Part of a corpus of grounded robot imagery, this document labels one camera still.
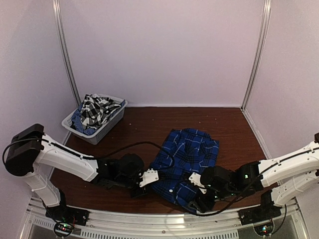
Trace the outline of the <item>blue plaid long sleeve shirt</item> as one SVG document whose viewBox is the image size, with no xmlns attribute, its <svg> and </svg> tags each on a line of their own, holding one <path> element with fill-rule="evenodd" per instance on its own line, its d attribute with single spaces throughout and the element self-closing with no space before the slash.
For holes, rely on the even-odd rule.
<svg viewBox="0 0 319 239">
<path fill-rule="evenodd" d="M 218 152 L 219 141 L 205 132 L 193 128 L 171 130 L 150 164 L 159 174 L 159 180 L 151 184 L 151 189 L 189 212 L 199 211 L 196 199 L 200 189 L 189 177 L 215 166 Z"/>
</svg>

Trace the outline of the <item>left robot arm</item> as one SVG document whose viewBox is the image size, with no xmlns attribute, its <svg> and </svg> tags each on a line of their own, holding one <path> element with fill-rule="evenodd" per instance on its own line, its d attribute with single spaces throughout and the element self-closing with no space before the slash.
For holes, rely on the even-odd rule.
<svg viewBox="0 0 319 239">
<path fill-rule="evenodd" d="M 2 162 L 10 174 L 21 177 L 42 200 L 47 212 L 61 221 L 72 216 L 62 190 L 55 187 L 40 170 L 45 164 L 73 174 L 105 189 L 113 186 L 144 192 L 158 180 L 158 172 L 144 170 L 143 160 L 136 154 L 120 159 L 97 159 L 65 147 L 44 133 L 44 127 L 34 124 L 15 135 L 2 153 Z"/>
</svg>

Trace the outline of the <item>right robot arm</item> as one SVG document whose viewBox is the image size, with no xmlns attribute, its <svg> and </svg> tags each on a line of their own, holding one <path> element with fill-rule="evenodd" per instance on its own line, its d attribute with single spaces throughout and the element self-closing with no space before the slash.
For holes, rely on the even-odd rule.
<svg viewBox="0 0 319 239">
<path fill-rule="evenodd" d="M 241 217 L 265 220 L 277 217 L 281 208 L 293 197 L 319 181 L 319 135 L 305 147 L 273 159 L 242 165 L 235 171 L 220 166 L 207 167 L 202 173 L 192 173 L 189 181 L 199 188 L 189 203 L 198 212 L 206 213 L 217 201 L 235 196 L 246 198 L 274 183 L 287 181 L 261 196 L 261 204 L 243 211 Z"/>
</svg>

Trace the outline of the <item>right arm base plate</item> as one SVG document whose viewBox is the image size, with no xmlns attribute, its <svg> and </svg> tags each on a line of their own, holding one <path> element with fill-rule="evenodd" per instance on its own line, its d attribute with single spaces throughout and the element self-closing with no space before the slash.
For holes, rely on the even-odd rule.
<svg viewBox="0 0 319 239">
<path fill-rule="evenodd" d="M 241 225 L 248 225 L 270 220 L 274 217 L 279 217 L 282 213 L 281 208 L 279 207 L 263 208 L 262 206 L 256 206 L 252 208 L 241 209 L 238 211 L 238 214 Z"/>
</svg>

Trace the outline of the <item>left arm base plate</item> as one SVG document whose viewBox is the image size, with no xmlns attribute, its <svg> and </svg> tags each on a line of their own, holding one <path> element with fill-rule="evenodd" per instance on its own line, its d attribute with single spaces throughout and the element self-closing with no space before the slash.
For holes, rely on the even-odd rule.
<svg viewBox="0 0 319 239">
<path fill-rule="evenodd" d="M 89 211 L 69 206 L 47 207 L 46 216 L 57 222 L 86 226 Z"/>
</svg>

